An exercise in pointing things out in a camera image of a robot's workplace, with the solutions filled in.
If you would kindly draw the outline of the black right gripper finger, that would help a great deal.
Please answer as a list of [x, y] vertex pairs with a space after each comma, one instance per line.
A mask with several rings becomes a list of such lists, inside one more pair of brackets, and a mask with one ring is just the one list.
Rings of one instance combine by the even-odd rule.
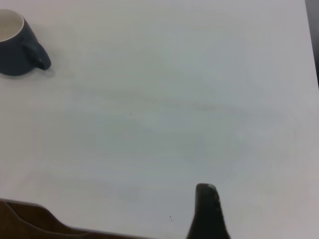
[[197, 184], [195, 212], [187, 234], [188, 239], [230, 239], [220, 197], [212, 184]]

